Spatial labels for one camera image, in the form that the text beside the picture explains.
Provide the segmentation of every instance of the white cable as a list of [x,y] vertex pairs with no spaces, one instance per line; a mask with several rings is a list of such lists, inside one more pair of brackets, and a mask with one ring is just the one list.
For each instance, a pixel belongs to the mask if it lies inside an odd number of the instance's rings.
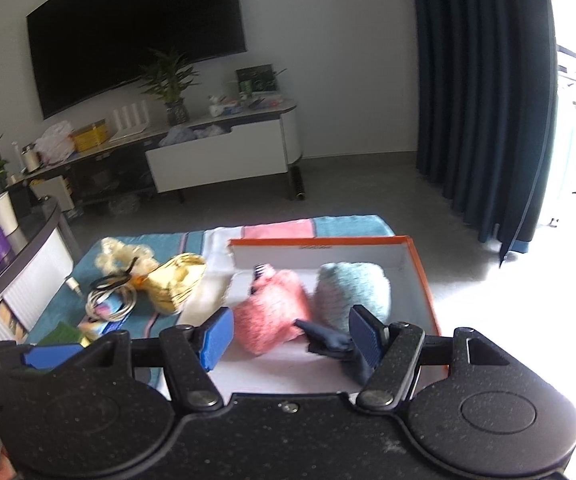
[[[104,316],[98,314],[96,307],[98,304],[103,303],[108,297],[116,292],[120,294],[123,300],[123,307],[121,307],[117,312],[110,314],[109,316]],[[91,319],[103,319],[108,322],[121,321],[126,317],[136,305],[136,289],[130,285],[130,283],[125,283],[124,285],[119,285],[116,288],[111,288],[109,290],[93,290],[88,294],[87,302],[85,303],[85,313]]]

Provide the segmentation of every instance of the light blue plush toy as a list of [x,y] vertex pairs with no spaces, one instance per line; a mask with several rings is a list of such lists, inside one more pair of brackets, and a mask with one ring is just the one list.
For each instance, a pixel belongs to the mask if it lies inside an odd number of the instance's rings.
[[316,316],[330,327],[349,333],[350,309],[360,304],[382,323],[390,316],[390,282],[376,264],[325,264],[312,301]]

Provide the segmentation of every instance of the yellow box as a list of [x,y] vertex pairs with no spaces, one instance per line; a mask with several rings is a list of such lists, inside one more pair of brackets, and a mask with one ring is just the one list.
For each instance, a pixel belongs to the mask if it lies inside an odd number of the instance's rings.
[[88,124],[72,133],[76,150],[81,153],[95,146],[100,146],[109,138],[108,126],[105,120]]

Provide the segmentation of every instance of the pink plush toy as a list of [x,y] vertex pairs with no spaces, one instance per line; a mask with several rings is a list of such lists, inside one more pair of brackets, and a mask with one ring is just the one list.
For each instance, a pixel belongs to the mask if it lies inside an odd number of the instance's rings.
[[263,266],[263,274],[253,281],[251,290],[250,297],[233,310],[235,337],[247,351],[265,354],[303,334],[293,323],[295,319],[309,320],[311,315],[296,272]]

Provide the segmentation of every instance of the navy blue cloth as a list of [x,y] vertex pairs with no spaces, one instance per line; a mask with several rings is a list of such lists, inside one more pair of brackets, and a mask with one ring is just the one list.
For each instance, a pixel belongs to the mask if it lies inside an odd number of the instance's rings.
[[296,320],[294,324],[306,333],[308,352],[341,361],[343,373],[359,386],[363,387],[368,382],[372,368],[349,335],[302,319]]

